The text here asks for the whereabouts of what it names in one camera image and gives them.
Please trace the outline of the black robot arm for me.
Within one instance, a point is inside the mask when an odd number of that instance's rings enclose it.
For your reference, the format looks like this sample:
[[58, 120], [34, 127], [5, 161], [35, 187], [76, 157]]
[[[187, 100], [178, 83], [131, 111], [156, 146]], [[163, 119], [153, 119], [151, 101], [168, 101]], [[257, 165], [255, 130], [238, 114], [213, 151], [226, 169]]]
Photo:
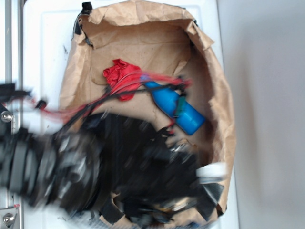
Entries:
[[115, 114], [88, 117], [103, 102], [131, 95], [126, 86], [85, 105], [57, 133], [34, 135], [0, 127], [0, 184], [32, 205], [57, 204], [71, 215], [97, 211], [110, 224], [123, 217], [139, 227], [165, 224], [190, 208], [208, 220], [226, 176], [224, 163], [200, 167], [183, 142], [166, 144], [167, 127]]

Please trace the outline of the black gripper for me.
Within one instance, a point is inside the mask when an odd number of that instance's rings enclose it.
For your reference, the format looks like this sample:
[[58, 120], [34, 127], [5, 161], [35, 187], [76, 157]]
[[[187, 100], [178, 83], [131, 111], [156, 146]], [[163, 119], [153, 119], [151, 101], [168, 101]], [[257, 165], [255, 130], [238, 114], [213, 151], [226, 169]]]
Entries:
[[115, 114], [103, 118], [100, 129], [112, 154], [112, 192], [126, 218], [147, 227], [190, 208], [211, 218], [224, 187], [199, 175], [197, 155], [185, 142], [168, 146], [163, 130]]

